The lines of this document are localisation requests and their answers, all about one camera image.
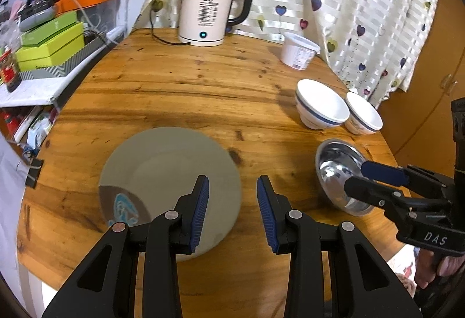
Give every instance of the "kettle base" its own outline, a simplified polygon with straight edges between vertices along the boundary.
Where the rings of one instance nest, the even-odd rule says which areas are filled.
[[[178,38],[182,43],[190,42],[192,46],[219,46],[223,43],[223,40],[224,40],[224,39],[217,40],[217,41],[192,40],[192,39],[183,38],[180,35],[178,35]]]

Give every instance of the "human hand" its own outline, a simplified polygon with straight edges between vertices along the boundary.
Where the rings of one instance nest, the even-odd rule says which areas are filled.
[[[417,271],[415,282],[421,289],[425,289],[432,283],[436,275],[440,277],[454,275],[465,262],[465,255],[459,258],[447,256],[441,259],[437,269],[433,268],[434,252],[420,249],[417,258]]]

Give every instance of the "white shelf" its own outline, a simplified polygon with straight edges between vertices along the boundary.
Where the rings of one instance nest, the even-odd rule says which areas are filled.
[[[111,40],[116,40],[124,33],[124,27],[118,26],[106,35]],[[24,105],[51,105],[71,81],[84,69],[106,45],[101,46],[89,57],[78,64],[66,77],[42,78],[40,80],[22,81],[18,88],[9,93],[5,84],[0,86],[0,108],[21,107]]]

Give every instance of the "wooden table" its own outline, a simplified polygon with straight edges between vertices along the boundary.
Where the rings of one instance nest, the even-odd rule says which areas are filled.
[[[176,39],[171,29],[157,34]],[[195,129],[218,141],[236,163],[243,190],[226,238],[178,264],[185,318],[282,317],[289,256],[276,256],[267,245],[255,189],[262,174],[293,208],[325,223],[351,220],[385,259],[394,255],[402,245],[383,212],[356,218],[321,201],[314,165],[318,145],[329,138],[396,165],[389,147],[380,133],[304,127],[294,102],[298,80],[324,82],[341,95],[346,88],[319,58],[297,71],[279,61],[280,49],[238,35],[208,48],[166,46],[146,30],[124,40],[89,73],[40,151],[45,165],[37,188],[26,191],[19,221],[20,262],[58,289],[106,231],[97,187],[105,161],[132,135],[159,126]],[[139,315],[140,299],[138,293]]]

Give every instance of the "green box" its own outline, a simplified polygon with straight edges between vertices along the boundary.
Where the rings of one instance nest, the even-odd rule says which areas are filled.
[[[16,52],[19,70],[33,70],[63,64],[84,48],[84,25],[76,23],[40,46],[24,46]]]
[[[41,25],[40,27],[28,31],[21,35],[21,44],[24,46],[37,46],[44,40],[54,36],[66,27],[78,20],[75,11],[69,11],[60,15],[59,17],[50,20],[49,22]]]

